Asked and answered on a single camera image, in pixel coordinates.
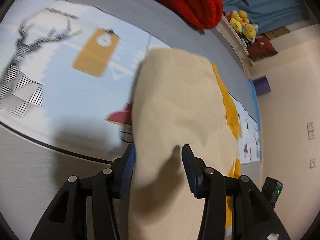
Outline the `beige and orange jacket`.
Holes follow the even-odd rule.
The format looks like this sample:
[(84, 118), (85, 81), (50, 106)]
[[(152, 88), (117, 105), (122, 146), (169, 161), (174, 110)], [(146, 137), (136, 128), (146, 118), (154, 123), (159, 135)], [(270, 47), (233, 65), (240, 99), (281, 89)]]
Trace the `beige and orange jacket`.
[(143, 60), (132, 105), (136, 163), (129, 239), (197, 239), (204, 200), (191, 193), (181, 149), (223, 175), (238, 165), (240, 125), (216, 65), (185, 50)]

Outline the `black device green light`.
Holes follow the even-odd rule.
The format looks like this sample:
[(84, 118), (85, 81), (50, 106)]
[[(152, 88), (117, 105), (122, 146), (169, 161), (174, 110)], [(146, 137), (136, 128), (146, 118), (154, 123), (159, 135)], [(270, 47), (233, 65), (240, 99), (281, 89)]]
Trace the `black device green light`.
[(280, 196), (282, 189), (283, 183), (271, 177), (266, 177), (261, 192), (273, 209), (276, 206), (276, 202)]

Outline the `purple box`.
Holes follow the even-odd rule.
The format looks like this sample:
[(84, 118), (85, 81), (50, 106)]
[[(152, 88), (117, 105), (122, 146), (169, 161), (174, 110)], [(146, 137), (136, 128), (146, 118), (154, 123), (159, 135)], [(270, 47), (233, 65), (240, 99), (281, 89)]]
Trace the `purple box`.
[(257, 96), (262, 96), (271, 92), (268, 79), (265, 75), (253, 80), (253, 85)]

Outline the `grey printed bed sheet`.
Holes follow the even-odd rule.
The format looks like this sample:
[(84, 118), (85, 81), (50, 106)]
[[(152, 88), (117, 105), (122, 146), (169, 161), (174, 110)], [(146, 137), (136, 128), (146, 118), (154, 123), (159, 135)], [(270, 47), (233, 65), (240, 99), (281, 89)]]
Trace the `grey printed bed sheet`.
[(1, 213), (29, 239), (71, 176), (89, 177), (125, 150), (126, 128), (107, 117), (131, 101), (138, 66), (155, 48), (208, 58), (255, 121), (257, 98), (240, 57), (218, 27), (204, 34), (153, 0), (6, 0), (1, 5), (1, 69), (25, 22), (32, 43), (52, 29), (78, 36), (44, 44), (18, 72), (28, 84), (1, 105)]

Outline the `dark red cushion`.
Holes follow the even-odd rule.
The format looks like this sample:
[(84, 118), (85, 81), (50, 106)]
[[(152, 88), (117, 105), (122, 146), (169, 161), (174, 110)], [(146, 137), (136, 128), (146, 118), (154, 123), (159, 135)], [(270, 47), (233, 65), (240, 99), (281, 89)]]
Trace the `dark red cushion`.
[(271, 44), (266, 36), (257, 36), (253, 45), (247, 47), (249, 58), (258, 61), (278, 54), (278, 51)]

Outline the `yellow plush toys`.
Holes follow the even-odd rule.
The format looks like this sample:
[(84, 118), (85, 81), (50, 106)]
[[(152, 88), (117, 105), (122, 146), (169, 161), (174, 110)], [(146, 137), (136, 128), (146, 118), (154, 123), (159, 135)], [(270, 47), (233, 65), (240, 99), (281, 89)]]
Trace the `yellow plush toys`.
[(242, 40), (245, 46), (251, 46), (255, 43), (259, 25), (250, 21), (247, 12), (243, 10), (233, 10), (228, 12), (226, 17), (229, 24), (240, 37), (240, 40)]

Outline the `blue curtain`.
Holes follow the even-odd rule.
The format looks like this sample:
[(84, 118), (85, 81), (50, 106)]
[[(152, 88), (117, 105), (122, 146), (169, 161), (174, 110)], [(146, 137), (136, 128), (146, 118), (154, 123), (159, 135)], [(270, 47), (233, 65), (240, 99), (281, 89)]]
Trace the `blue curtain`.
[(259, 26), (262, 34), (282, 26), (309, 19), (304, 0), (223, 0), (225, 12), (244, 10), (252, 23)]

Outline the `white wall switch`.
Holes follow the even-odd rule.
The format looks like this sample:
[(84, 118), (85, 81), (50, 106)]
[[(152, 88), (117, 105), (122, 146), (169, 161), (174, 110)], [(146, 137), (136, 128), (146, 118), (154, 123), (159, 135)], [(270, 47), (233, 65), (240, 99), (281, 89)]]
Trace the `white wall switch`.
[(315, 168), (316, 167), (316, 159), (315, 158), (310, 160), (309, 167), (310, 168)]

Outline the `white wall socket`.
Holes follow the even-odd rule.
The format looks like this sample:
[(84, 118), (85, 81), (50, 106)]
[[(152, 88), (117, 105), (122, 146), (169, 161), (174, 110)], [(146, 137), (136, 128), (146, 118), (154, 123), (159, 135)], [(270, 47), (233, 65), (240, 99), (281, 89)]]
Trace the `white wall socket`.
[(313, 140), (315, 138), (315, 130), (313, 122), (307, 123), (307, 130), (308, 130), (308, 139)]

